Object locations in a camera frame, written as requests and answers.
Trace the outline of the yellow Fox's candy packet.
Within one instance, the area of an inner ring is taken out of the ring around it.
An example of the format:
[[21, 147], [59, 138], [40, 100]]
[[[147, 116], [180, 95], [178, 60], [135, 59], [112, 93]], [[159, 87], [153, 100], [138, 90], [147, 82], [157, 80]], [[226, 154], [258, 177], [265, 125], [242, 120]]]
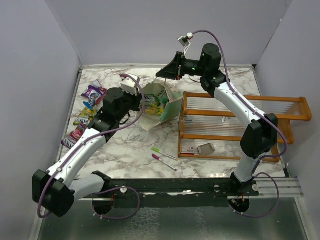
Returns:
[[165, 104], [161, 103], [160, 100], [152, 95], [145, 97], [145, 109], [144, 113], [147, 115], [161, 116], [165, 110]]

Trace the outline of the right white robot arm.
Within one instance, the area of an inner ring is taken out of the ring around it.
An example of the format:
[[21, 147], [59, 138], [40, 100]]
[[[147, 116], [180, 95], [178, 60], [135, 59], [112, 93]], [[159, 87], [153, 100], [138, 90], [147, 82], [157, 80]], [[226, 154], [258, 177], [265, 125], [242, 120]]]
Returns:
[[177, 52], [174, 59], [156, 73], [156, 77], [180, 80], [184, 75], [200, 77], [201, 87], [213, 98], [224, 104], [245, 127], [240, 146], [243, 155], [231, 174], [233, 181], [229, 189], [240, 196], [248, 189], [248, 182], [260, 163], [260, 157], [268, 153], [278, 137], [278, 118], [266, 114], [250, 103], [231, 84], [227, 72], [220, 70], [224, 60], [222, 50], [213, 43], [203, 46], [199, 60], [187, 59], [183, 52]]

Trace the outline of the blue candy packet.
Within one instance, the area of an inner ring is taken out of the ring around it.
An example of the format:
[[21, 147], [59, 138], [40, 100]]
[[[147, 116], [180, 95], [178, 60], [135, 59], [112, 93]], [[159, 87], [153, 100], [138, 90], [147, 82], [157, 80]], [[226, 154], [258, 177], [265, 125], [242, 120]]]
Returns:
[[88, 100], [84, 101], [83, 104], [90, 110], [94, 108], [96, 105], [96, 99], [98, 96], [98, 92], [96, 90], [87, 91], [82, 94], [83, 97], [87, 97]]

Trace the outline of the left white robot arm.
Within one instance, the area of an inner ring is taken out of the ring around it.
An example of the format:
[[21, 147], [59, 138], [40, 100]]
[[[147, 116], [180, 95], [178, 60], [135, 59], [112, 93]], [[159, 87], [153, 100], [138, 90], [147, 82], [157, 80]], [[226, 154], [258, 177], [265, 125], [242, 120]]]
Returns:
[[69, 152], [48, 170], [37, 170], [32, 177], [32, 199], [38, 204], [37, 214], [44, 218], [41, 208], [57, 217], [64, 216], [74, 202], [92, 194], [103, 198], [111, 190], [108, 178], [102, 173], [92, 173], [76, 180], [85, 163], [102, 148], [113, 135], [124, 130], [123, 118], [130, 112], [142, 112], [145, 94], [125, 92], [120, 87], [110, 88], [102, 100], [102, 107], [84, 131], [80, 140]]

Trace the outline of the purple snack packet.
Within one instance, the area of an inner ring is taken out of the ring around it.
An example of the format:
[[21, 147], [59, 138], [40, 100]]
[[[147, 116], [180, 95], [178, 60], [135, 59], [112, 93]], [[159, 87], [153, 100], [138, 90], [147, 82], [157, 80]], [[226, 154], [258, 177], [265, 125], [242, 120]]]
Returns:
[[87, 86], [81, 96], [89, 99], [91, 94], [96, 94], [95, 104], [97, 105], [101, 102], [106, 93], [107, 89], [102, 86], [98, 79], [96, 79]]

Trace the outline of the red snack packet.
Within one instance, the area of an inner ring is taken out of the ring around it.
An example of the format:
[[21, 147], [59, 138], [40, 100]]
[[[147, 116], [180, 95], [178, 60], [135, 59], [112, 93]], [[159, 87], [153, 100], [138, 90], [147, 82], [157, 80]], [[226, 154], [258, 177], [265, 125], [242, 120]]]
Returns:
[[80, 123], [75, 130], [71, 131], [62, 141], [61, 144], [68, 149], [71, 149], [83, 136], [86, 126]]

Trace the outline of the yellow green snack packet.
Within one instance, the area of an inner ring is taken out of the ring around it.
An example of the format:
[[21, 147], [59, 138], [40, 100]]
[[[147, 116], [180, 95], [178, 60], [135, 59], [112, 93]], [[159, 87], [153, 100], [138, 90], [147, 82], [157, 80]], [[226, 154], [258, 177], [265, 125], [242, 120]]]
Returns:
[[97, 108], [93, 107], [92, 109], [89, 109], [88, 107], [85, 107], [81, 113], [76, 117], [75, 121], [73, 122], [74, 126], [78, 126], [79, 124], [83, 124], [84, 126], [88, 126], [91, 122], [91, 120], [96, 116], [97, 114]]

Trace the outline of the green printed paper bag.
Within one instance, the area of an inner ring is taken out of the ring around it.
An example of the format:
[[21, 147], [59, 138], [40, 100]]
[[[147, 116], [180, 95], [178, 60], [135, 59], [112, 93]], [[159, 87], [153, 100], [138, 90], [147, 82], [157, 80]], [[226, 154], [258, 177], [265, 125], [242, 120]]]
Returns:
[[166, 80], [154, 80], [143, 86], [144, 96], [157, 97], [162, 104], [165, 104], [164, 112], [161, 116], [149, 115], [143, 112], [138, 120], [139, 126], [150, 131], [153, 128], [178, 116], [182, 109], [184, 91]]

